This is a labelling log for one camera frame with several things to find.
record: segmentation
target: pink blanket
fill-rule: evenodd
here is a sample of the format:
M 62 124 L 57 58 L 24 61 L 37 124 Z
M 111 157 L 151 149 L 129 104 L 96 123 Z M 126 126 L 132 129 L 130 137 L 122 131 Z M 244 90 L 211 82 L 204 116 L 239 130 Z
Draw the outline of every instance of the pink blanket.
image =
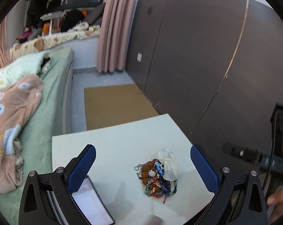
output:
M 17 137 L 36 111 L 43 91 L 37 75 L 23 77 L 0 92 L 0 193 L 23 182 L 22 146 Z

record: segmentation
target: metal screw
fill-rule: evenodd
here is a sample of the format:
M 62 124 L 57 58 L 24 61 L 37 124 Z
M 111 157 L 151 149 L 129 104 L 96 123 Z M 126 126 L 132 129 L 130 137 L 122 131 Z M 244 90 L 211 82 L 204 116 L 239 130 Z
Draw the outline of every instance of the metal screw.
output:
M 251 173 L 251 175 L 254 176 L 254 177 L 257 176 L 257 172 L 256 172 L 256 171 L 253 171 L 253 170 L 252 170 L 250 173 Z
M 56 172 L 57 173 L 62 173 L 64 171 L 64 168 L 63 167 L 58 167 L 57 169 L 56 169 Z
M 229 173 L 230 172 L 230 169 L 228 167 L 223 167 L 222 170 L 223 170 L 224 173 Z
M 29 173 L 29 176 L 30 177 L 33 177 L 35 175 L 35 171 L 31 171 L 30 173 Z

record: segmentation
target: electrical outlet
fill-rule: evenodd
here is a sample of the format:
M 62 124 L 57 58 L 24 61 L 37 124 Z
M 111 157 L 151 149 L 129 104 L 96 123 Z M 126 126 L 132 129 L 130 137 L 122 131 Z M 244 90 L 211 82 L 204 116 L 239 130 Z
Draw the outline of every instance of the electrical outlet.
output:
M 141 60 L 142 60 L 142 55 L 141 55 L 140 53 L 138 53 L 138 55 L 137 55 L 137 61 L 138 61 L 138 62 L 141 62 Z

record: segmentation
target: pink curtain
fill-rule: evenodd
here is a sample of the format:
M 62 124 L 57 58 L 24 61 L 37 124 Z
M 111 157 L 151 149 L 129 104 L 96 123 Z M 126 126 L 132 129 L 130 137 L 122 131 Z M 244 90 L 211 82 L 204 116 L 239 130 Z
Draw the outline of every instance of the pink curtain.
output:
M 7 48 L 7 17 L 5 17 L 0 24 L 0 68 L 7 66 L 11 62 Z
M 124 70 L 136 1 L 106 0 L 97 57 L 99 73 Z

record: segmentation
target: person's hand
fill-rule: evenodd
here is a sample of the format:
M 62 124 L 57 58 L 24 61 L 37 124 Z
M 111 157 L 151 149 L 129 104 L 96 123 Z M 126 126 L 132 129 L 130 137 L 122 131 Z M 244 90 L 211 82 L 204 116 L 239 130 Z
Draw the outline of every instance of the person's hand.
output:
M 275 213 L 273 223 L 283 215 L 283 190 L 276 191 L 274 194 L 270 195 L 267 199 L 267 204 L 269 206 L 277 205 L 276 210 L 273 211 Z

